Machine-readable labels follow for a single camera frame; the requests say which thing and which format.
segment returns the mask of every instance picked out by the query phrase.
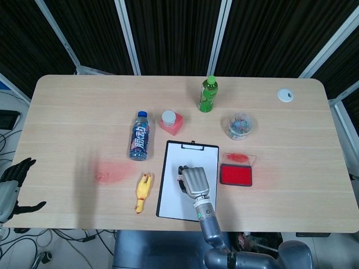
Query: green bottle cap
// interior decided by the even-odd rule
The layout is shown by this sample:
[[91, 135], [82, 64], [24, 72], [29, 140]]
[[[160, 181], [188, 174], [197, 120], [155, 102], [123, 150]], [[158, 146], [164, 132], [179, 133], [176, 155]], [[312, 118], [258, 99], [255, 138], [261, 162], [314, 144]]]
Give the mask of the green bottle cap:
[[208, 82], [208, 84], [214, 84], [215, 83], [215, 76], [209, 76], [208, 78], [207, 78], [207, 82]]

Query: red ink pad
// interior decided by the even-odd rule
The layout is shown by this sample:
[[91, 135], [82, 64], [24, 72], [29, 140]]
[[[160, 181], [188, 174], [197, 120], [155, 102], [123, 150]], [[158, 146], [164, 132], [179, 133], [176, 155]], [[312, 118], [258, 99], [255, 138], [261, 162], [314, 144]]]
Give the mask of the red ink pad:
[[249, 165], [222, 164], [219, 182], [225, 185], [252, 186], [252, 167]]

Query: green tea bottle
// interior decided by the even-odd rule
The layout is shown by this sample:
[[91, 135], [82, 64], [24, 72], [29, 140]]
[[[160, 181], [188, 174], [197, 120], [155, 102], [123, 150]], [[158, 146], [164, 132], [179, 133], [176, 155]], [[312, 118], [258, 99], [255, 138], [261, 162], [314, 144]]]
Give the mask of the green tea bottle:
[[209, 76], [201, 85], [201, 100], [198, 108], [202, 112], [210, 112], [213, 109], [214, 98], [218, 92], [218, 84], [215, 76]]

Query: red ink stain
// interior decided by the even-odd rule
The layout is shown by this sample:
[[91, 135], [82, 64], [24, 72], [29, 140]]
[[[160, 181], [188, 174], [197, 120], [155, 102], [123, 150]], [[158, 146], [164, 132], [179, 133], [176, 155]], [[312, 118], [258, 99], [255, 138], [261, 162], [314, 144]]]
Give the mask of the red ink stain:
[[247, 163], [249, 162], [249, 158], [245, 154], [240, 153], [231, 153], [227, 155], [227, 158], [229, 158], [232, 161], [236, 161], [238, 163]]
[[130, 161], [99, 161], [95, 180], [99, 184], [117, 183], [135, 173], [135, 164]]

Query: jar lid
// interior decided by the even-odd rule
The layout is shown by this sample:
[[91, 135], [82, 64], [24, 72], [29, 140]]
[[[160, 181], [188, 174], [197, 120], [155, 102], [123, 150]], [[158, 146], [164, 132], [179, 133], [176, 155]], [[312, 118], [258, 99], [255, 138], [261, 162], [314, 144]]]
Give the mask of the jar lid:
[[166, 126], [172, 126], [174, 125], [174, 122], [176, 121], [176, 114], [172, 110], [166, 110], [162, 113], [162, 120], [164, 125]]

